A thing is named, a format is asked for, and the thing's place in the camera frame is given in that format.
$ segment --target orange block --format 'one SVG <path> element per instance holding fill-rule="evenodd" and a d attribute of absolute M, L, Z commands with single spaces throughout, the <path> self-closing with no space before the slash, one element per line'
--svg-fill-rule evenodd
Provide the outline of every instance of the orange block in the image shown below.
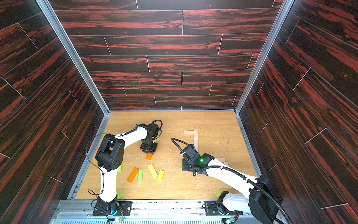
<path fill-rule="evenodd" d="M 148 160 L 151 160 L 151 159 L 152 159 L 152 153 L 150 153 L 150 152 L 148 153 L 147 159 L 148 159 Z"/>
<path fill-rule="evenodd" d="M 131 183 L 134 180 L 135 176 L 137 175 L 138 171 L 139 171 L 138 168 L 134 168 L 132 173 L 129 175 L 127 181 Z"/>

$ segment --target dark wood paneling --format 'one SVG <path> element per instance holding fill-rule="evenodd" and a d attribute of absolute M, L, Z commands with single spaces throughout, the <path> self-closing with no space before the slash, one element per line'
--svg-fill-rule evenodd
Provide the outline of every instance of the dark wood paneling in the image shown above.
<path fill-rule="evenodd" d="M 211 85 L 246 83 L 251 74 L 249 70 L 183 72 L 183 84 Z"/>
<path fill-rule="evenodd" d="M 358 107 L 312 69 L 295 92 L 358 161 Z"/>
<path fill-rule="evenodd" d="M 38 49 L 57 37 L 43 13 L 21 21 L 19 24 Z"/>
<path fill-rule="evenodd" d="M 127 96 L 208 96 L 210 87 L 210 85 L 141 85 L 140 87 L 124 86 L 124 90 Z"/>
<path fill-rule="evenodd" d="M 140 72 L 140 85 L 181 85 L 181 72 Z"/>
<path fill-rule="evenodd" d="M 287 41 L 299 57 L 358 104 L 358 50 L 299 20 Z"/>
<path fill-rule="evenodd" d="M 80 102 L 83 96 L 88 92 L 88 86 L 84 82 L 82 76 L 78 72 L 78 70 L 74 71 L 73 74 L 73 82 L 69 86 L 68 90 L 71 92 L 73 97 Z"/>
<path fill-rule="evenodd" d="M 322 210 L 326 216 L 329 216 L 330 223 L 337 224 L 355 224 L 358 223 L 358 216 L 349 205 L 341 205 Z"/>
<path fill-rule="evenodd" d="M 284 2 L 284 0 L 275 0 L 272 7 L 275 8 L 275 7 L 281 7 L 282 3 Z"/>
<path fill-rule="evenodd" d="M 10 158 L 0 154 L 0 172 L 6 166 Z"/>
<path fill-rule="evenodd" d="M 78 54 L 110 55 L 103 36 L 70 35 L 69 38 Z"/>
<path fill-rule="evenodd" d="M 180 11 L 56 11 L 69 35 L 181 35 Z"/>
<path fill-rule="evenodd" d="M 292 11 L 313 25 L 358 47 L 358 2 L 300 0 L 295 1 Z"/>
<path fill-rule="evenodd" d="M 82 161 L 77 159 L 79 155 L 81 155 L 81 151 L 85 150 L 87 143 L 88 145 L 91 145 L 91 143 L 89 143 L 88 141 L 88 137 L 94 136 L 92 135 L 92 129 L 95 129 L 95 126 L 91 122 L 95 113 L 96 106 L 97 103 L 94 103 L 89 109 L 88 113 L 84 116 L 83 122 L 77 129 L 75 135 L 71 140 L 71 143 L 67 147 L 66 151 L 63 153 L 62 158 L 59 160 L 57 167 L 51 175 L 53 178 L 64 182 L 66 185 L 67 182 L 72 182 L 76 178 L 76 175 L 73 176 L 71 174 L 74 164 L 76 162 L 80 164 L 83 163 L 83 159 Z"/>
<path fill-rule="evenodd" d="M 182 110 L 233 110 L 236 105 L 182 106 Z"/>
<path fill-rule="evenodd" d="M 40 13 L 41 9 L 34 0 L 3 0 L 0 5 L 0 12 L 0 29 L 3 29 Z"/>
<path fill-rule="evenodd" d="M 137 10 L 135 0 L 49 0 L 54 10 Z"/>
<path fill-rule="evenodd" d="M 92 72 L 89 74 L 96 85 L 139 85 L 139 74 L 142 72 Z"/>
<path fill-rule="evenodd" d="M 246 69 L 251 54 L 148 56 L 149 69 L 160 71 L 219 71 Z"/>
<path fill-rule="evenodd" d="M 102 94 L 102 97 L 110 110 L 112 107 L 118 106 L 156 106 L 154 97 L 151 96 L 122 97 L 121 95 Z"/>
<path fill-rule="evenodd" d="M 26 224 L 49 223 L 52 218 L 52 214 L 58 205 L 59 197 L 63 188 L 63 183 L 49 178 L 48 183 Z"/>
<path fill-rule="evenodd" d="M 284 115 L 266 84 L 258 94 L 258 99 L 277 134 L 277 141 L 285 149 L 284 153 L 276 154 L 275 159 L 294 195 L 301 197 L 298 206 L 304 210 L 307 206 L 315 214 L 320 213 L 320 208 L 345 203 L 344 198 L 316 161 L 316 157 L 295 132 L 294 126 Z"/>
<path fill-rule="evenodd" d="M 139 10 L 177 10 L 177 9 L 245 9 L 268 8 L 273 0 L 137 0 Z"/>
<path fill-rule="evenodd" d="M 278 38 L 276 38 L 267 57 L 292 89 L 296 87 L 310 68 Z"/>
<path fill-rule="evenodd" d="M 112 106 L 111 110 L 181 110 L 181 106 Z"/>
<path fill-rule="evenodd" d="M 95 113 L 93 115 L 92 122 L 91 122 L 94 124 L 94 126 L 96 127 L 97 130 L 98 130 L 98 128 L 100 128 L 103 116 L 104 116 L 104 114 L 98 105 L 95 109 Z"/>
<path fill-rule="evenodd" d="M 0 198 L 3 201 L 0 205 L 1 215 L 30 177 L 36 164 L 56 137 L 58 130 L 69 117 L 69 111 L 76 104 L 69 91 L 66 91 L 0 172 Z"/>
<path fill-rule="evenodd" d="M 279 31 L 279 34 L 277 35 L 277 37 L 284 43 L 286 43 L 286 41 L 288 40 L 288 38 L 290 37 L 293 29 L 296 26 L 296 23 L 298 22 L 300 18 L 298 16 L 296 16 L 295 14 L 289 12 L 287 14 L 287 17 L 284 21 L 284 23 L 282 24 L 282 27 Z"/>
<path fill-rule="evenodd" d="M 227 96 L 160 96 L 156 97 L 157 106 L 203 106 L 232 105 L 235 95 Z"/>
<path fill-rule="evenodd" d="M 221 35 L 106 36 L 112 55 L 217 54 Z"/>
<path fill-rule="evenodd" d="M 323 170 L 358 212 L 358 163 L 326 129 L 307 143 Z"/>
<path fill-rule="evenodd" d="M 278 10 L 185 10 L 183 34 L 267 33 Z"/>
<path fill-rule="evenodd" d="M 325 128 L 280 76 L 268 58 L 262 66 L 261 73 L 265 85 L 267 84 L 273 97 L 294 125 L 303 142 L 308 141 Z"/>
<path fill-rule="evenodd" d="M 9 84 L 7 84 L 2 78 L 0 78 L 0 124 L 14 112 L 22 102 L 24 98 L 16 92 Z"/>
<path fill-rule="evenodd" d="M 247 69 L 253 69 L 259 56 L 260 56 L 260 53 L 252 54 L 252 57 L 251 57 L 249 65 L 247 66 Z"/>
<path fill-rule="evenodd" d="M 74 81 L 76 67 L 67 61 L 36 94 L 0 126 L 0 152 L 12 157 Z"/>
<path fill-rule="evenodd" d="M 260 53 L 268 33 L 225 34 L 219 54 Z"/>
<path fill-rule="evenodd" d="M 36 91 L 69 58 L 56 38 L 23 61 L 3 78 L 25 98 Z"/>
<path fill-rule="evenodd" d="M 261 90 L 261 87 L 263 85 L 263 81 L 260 78 L 260 73 L 258 74 L 258 77 L 256 78 L 255 82 L 252 85 L 252 90 L 255 92 L 255 94 L 257 95 L 259 93 L 259 91 Z"/>
<path fill-rule="evenodd" d="M 245 89 L 245 86 L 246 83 L 212 85 L 210 89 L 210 95 L 241 95 Z"/>
<path fill-rule="evenodd" d="M 0 76 L 20 64 L 36 51 L 36 46 L 31 43 L 31 40 L 18 23 L 0 30 Z"/>
<path fill-rule="evenodd" d="M 148 72 L 147 58 L 143 56 L 83 56 L 82 62 L 89 71 Z"/>
<path fill-rule="evenodd" d="M 26 223 L 69 143 L 59 131 L 3 215 L 2 223 Z"/>
<path fill-rule="evenodd" d="M 70 139 L 73 138 L 94 101 L 94 97 L 91 91 L 88 89 L 83 98 L 80 99 L 79 103 L 76 104 L 76 106 L 71 111 L 69 111 L 69 118 L 61 126 L 61 131 L 67 137 Z"/>

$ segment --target beige wooden block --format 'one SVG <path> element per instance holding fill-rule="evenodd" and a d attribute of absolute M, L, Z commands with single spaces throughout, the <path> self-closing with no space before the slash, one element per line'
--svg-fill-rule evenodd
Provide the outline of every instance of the beige wooden block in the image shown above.
<path fill-rule="evenodd" d="M 198 130 L 194 130 L 194 140 L 199 140 L 198 139 Z"/>
<path fill-rule="evenodd" d="M 216 158 L 218 161 L 220 161 L 221 163 L 225 162 L 225 158 Z"/>
<path fill-rule="evenodd" d="M 184 134 L 194 134 L 194 131 L 184 130 Z"/>
<path fill-rule="evenodd" d="M 197 152 L 199 152 L 199 148 L 198 148 L 198 140 L 194 140 L 194 148 Z"/>

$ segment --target wooden block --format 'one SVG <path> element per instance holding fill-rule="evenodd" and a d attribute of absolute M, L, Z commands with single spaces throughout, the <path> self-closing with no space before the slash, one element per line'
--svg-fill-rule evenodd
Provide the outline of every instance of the wooden block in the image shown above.
<path fill-rule="evenodd" d="M 150 152 L 148 153 L 147 159 L 148 159 L 148 160 L 151 160 L 151 159 L 152 159 L 152 153 L 150 153 Z"/>
<path fill-rule="evenodd" d="M 142 183 L 143 179 L 143 170 L 140 170 L 138 173 L 138 183 Z"/>
<path fill-rule="evenodd" d="M 194 140 L 198 140 L 198 130 L 194 130 Z"/>
<path fill-rule="evenodd" d="M 194 134 L 194 131 L 184 130 L 184 134 Z"/>
<path fill-rule="evenodd" d="M 139 169 L 136 167 L 133 169 L 132 173 L 129 175 L 129 177 L 127 179 L 128 182 L 130 182 L 130 183 L 133 182 L 135 176 L 137 175 L 138 170 Z"/>
<path fill-rule="evenodd" d="M 162 182 L 163 181 L 163 176 L 164 176 L 164 170 L 159 170 L 157 181 Z"/>
<path fill-rule="evenodd" d="M 197 152 L 199 152 L 199 148 L 198 148 L 198 140 L 194 140 L 194 148 Z"/>
<path fill-rule="evenodd" d="M 225 162 L 225 158 L 216 158 L 218 161 L 220 161 L 221 163 Z"/>
<path fill-rule="evenodd" d="M 149 166 L 148 166 L 148 169 L 149 169 L 150 173 L 152 174 L 152 177 L 153 177 L 153 178 L 156 178 L 156 177 L 158 176 L 157 173 L 156 173 L 156 171 L 155 171 L 155 169 L 154 169 L 153 164 L 149 165 Z"/>

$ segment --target yellow block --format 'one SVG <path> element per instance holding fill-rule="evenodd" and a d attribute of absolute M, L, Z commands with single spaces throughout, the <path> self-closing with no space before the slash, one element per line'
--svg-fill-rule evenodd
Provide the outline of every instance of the yellow block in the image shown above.
<path fill-rule="evenodd" d="M 161 182 L 163 180 L 163 176 L 164 176 L 164 170 L 159 170 L 157 181 Z"/>
<path fill-rule="evenodd" d="M 153 164 L 149 165 L 148 168 L 149 168 L 149 171 L 152 174 L 153 178 L 156 178 L 158 175 L 157 175 L 157 173 L 156 173 L 156 171 L 154 169 Z"/>

